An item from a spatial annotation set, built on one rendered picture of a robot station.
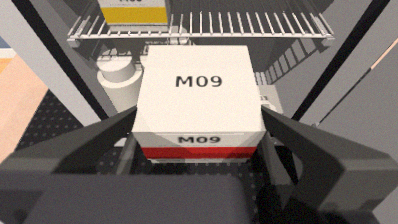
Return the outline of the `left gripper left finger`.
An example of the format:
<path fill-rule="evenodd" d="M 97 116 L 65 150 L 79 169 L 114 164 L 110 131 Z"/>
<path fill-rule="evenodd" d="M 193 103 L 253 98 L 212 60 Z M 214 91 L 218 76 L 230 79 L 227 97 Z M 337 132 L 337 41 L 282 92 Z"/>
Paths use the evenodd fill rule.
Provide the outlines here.
<path fill-rule="evenodd" d="M 137 110 L 135 105 L 110 118 L 12 152 L 0 163 L 0 170 L 97 174 L 98 159 L 129 132 L 110 174 L 135 174 L 141 146 L 131 131 Z"/>

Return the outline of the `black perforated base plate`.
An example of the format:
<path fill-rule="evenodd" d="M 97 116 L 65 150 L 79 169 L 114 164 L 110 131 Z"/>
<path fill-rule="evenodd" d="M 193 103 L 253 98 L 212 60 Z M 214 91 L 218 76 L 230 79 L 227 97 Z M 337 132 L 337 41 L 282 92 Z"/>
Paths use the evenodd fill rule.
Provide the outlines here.
<path fill-rule="evenodd" d="M 14 151 L 84 127 L 48 89 L 23 132 Z M 294 185 L 298 182 L 292 152 L 274 146 Z M 97 174 L 109 174 L 123 147 L 112 147 L 97 161 Z M 13 152 L 14 152 L 13 151 Z M 144 175 L 229 175 L 243 182 L 251 224 L 272 224 L 272 217 L 257 149 L 246 163 L 152 163 L 142 150 L 136 174 Z"/>

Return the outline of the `white cardboard box with yellow band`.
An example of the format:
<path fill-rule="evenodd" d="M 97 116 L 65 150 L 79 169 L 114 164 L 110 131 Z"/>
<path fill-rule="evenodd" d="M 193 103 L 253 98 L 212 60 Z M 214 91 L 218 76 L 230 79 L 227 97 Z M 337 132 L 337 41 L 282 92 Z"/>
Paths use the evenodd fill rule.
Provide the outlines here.
<path fill-rule="evenodd" d="M 260 104 L 283 115 L 275 85 L 256 85 Z"/>

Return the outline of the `white cardboard cryo box m60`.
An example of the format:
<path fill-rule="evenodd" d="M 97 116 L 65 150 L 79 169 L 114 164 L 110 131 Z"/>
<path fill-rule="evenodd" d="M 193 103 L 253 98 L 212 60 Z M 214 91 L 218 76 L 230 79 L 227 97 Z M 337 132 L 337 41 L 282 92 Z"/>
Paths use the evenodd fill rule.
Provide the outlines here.
<path fill-rule="evenodd" d="M 107 25 L 116 31 L 168 31 L 173 0 L 98 0 Z"/>

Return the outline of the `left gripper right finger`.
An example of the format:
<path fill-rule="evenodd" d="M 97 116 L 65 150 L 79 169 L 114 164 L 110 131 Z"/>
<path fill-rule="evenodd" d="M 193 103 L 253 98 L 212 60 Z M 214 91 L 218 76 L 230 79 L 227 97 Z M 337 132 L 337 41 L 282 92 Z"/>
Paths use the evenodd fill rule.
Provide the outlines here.
<path fill-rule="evenodd" d="M 398 186 L 398 163 L 389 154 L 260 106 L 266 132 L 257 151 L 273 224 L 310 224 L 325 212 L 373 213 Z M 270 133 L 302 162 L 296 187 Z"/>

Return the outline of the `white cardboard box labelled m09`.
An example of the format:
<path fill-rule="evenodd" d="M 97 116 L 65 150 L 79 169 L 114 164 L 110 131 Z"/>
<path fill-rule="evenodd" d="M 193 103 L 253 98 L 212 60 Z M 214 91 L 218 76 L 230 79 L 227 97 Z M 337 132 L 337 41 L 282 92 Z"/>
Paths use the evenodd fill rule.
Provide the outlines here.
<path fill-rule="evenodd" d="M 246 162 L 266 132 L 247 46 L 150 46 L 137 107 L 152 163 Z"/>

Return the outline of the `white wire shelf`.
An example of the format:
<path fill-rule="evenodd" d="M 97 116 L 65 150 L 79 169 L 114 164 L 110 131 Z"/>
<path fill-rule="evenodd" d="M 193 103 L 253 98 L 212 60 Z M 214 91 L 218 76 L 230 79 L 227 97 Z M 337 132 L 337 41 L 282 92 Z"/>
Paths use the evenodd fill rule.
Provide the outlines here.
<path fill-rule="evenodd" d="M 182 0 L 182 9 L 181 9 L 181 20 L 180 20 L 180 31 L 179 33 L 175 33 L 175 34 L 171 34 L 172 32 L 172 25 L 173 25 L 173 17 L 174 17 L 174 10 L 175 10 L 175 2 L 176 0 L 174 0 L 173 2 L 173 9 L 172 9 L 172 16 L 171 16 L 171 22 L 170 22 L 170 29 L 169 29 L 169 34 L 161 34 L 161 31 L 159 31 L 159 34 L 151 34 L 151 31 L 149 31 L 148 34 L 141 34 L 141 31 L 138 32 L 138 34 L 131 34 L 131 31 L 128 32 L 128 34 L 121 34 L 121 31 L 118 32 L 118 34 L 111 34 L 111 28 L 109 29 L 109 32 L 107 35 L 100 35 L 105 24 L 106 24 L 106 20 L 104 20 L 99 32 L 97 35 L 90 35 L 91 32 L 93 31 L 99 17 L 102 14 L 102 10 L 100 10 L 96 20 L 94 21 L 91 29 L 89 30 L 87 35 L 81 35 L 82 31 L 84 30 L 86 24 L 88 23 L 89 19 L 91 18 L 93 12 L 95 11 L 96 7 L 98 6 L 99 2 L 97 2 L 94 6 L 94 8 L 92 9 L 91 13 L 89 14 L 88 18 L 86 19 L 85 23 L 83 24 L 82 28 L 80 29 L 79 33 L 77 35 L 71 35 L 72 32 L 74 31 L 75 27 L 77 26 L 77 24 L 79 23 L 80 19 L 82 18 L 82 16 L 84 15 L 84 13 L 86 12 L 87 8 L 89 7 L 89 5 L 91 4 L 91 2 L 88 2 L 88 4 L 86 5 L 86 7 L 84 8 L 83 12 L 81 13 L 81 15 L 79 16 L 79 18 L 77 19 L 77 21 L 75 22 L 74 26 L 72 27 L 72 29 L 70 30 L 70 32 L 68 33 L 68 37 L 69 39 L 115 39 L 115 38 L 199 38 L 199 37 L 257 37 L 257 38 L 333 38 L 333 36 L 335 35 L 334 32 L 332 31 L 332 29 L 330 28 L 330 26 L 328 25 L 328 23 L 326 22 L 326 20 L 323 18 L 323 16 L 321 15 L 321 13 L 319 12 L 319 10 L 317 9 L 317 7 L 315 6 L 315 4 L 312 2 L 312 0 L 309 0 L 310 3 L 312 4 L 312 6 L 314 7 L 314 9 L 316 10 L 316 12 L 318 13 L 318 15 L 320 16 L 320 18 L 322 19 L 322 21 L 324 22 L 324 24 L 326 25 L 326 27 L 328 28 L 328 30 L 330 31 L 331 34 L 325 34 L 323 32 L 323 30 L 321 29 L 320 25 L 318 24 L 318 22 L 316 21 L 316 19 L 314 18 L 313 14 L 311 13 L 311 11 L 309 10 L 309 8 L 307 7 L 306 3 L 304 2 L 304 0 L 301 0 L 301 2 L 303 3 L 303 5 L 305 6 L 306 10 L 308 11 L 308 13 L 310 14 L 311 18 L 313 19 L 313 21 L 315 22 L 316 26 L 318 27 L 319 31 L 321 32 L 321 34 L 315 34 L 314 31 L 312 30 L 310 24 L 308 23 L 307 19 L 305 18 L 304 14 L 302 13 L 300 7 L 298 6 L 297 2 L 295 0 L 293 0 L 294 4 L 296 5 L 298 11 L 300 12 L 302 18 L 304 19 L 306 25 L 308 26 L 310 32 L 312 34 L 305 34 L 300 23 L 298 22 L 294 12 L 292 11 L 289 3 L 287 0 L 284 0 L 285 3 L 287 4 L 294 20 L 296 21 L 300 31 L 302 34 L 295 34 L 291 24 L 279 2 L 279 0 L 276 0 L 280 10 L 291 30 L 292 34 L 285 34 L 284 30 L 280 24 L 280 21 L 276 15 L 276 12 L 272 6 L 272 3 L 270 0 L 268 0 L 270 7 L 273 11 L 273 14 L 276 18 L 276 21 L 279 25 L 279 28 L 282 32 L 282 34 L 278 34 L 278 33 L 274 33 L 274 30 L 272 28 L 272 25 L 270 23 L 270 20 L 268 18 L 268 15 L 266 13 L 266 10 L 264 8 L 263 2 L 262 0 L 259 0 L 262 6 L 262 9 L 264 11 L 265 17 L 267 19 L 267 22 L 269 24 L 270 30 L 272 33 L 264 33 L 254 1 L 251 0 L 258 23 L 259 23 L 259 27 L 261 30 L 261 33 L 254 33 L 253 28 L 252 28 L 252 24 L 250 21 L 250 17 L 248 14 L 248 10 L 246 7 L 246 3 L 245 0 L 243 1 L 244 4 L 244 8 L 246 11 L 246 15 L 247 15 L 247 19 L 249 22 L 249 26 L 250 26 L 250 30 L 251 33 L 244 33 L 243 32 L 243 28 L 242 28 L 242 23 L 241 23 L 241 19 L 240 19 L 240 15 L 239 15 L 239 11 L 238 11 L 238 7 L 237 7 L 237 2 L 236 0 L 234 0 L 235 3 L 235 7 L 236 7 L 236 12 L 237 12 L 237 16 L 238 16 L 238 21 L 239 21 L 239 25 L 240 25 L 240 30 L 241 33 L 233 33 L 233 28 L 232 28 L 232 22 L 231 22 L 231 17 L 230 17 L 230 12 L 229 12 L 229 6 L 228 6 L 228 1 L 226 1 L 226 7 L 227 7 L 227 13 L 228 13 L 228 19 L 229 19 L 229 24 L 230 24 L 230 30 L 231 33 L 223 33 L 223 28 L 222 28 L 222 21 L 221 21 L 221 13 L 220 13 L 220 6 L 219 6 L 219 0 L 217 0 L 217 6 L 218 6 L 218 15 L 219 15 L 219 23 L 220 23 L 220 32 L 221 33 L 213 33 L 212 30 L 212 17 L 211 17 L 211 4 L 210 4 L 210 0 L 208 0 L 208 5 L 209 5 L 209 20 L 210 20 L 210 33 L 202 33 L 202 0 L 200 0 L 200 33 L 192 33 L 192 16 L 193 16 L 193 0 L 191 0 L 191 11 L 190 11 L 190 33 L 182 33 L 182 23 L 183 23 L 183 11 L 184 11 L 184 0 Z"/>

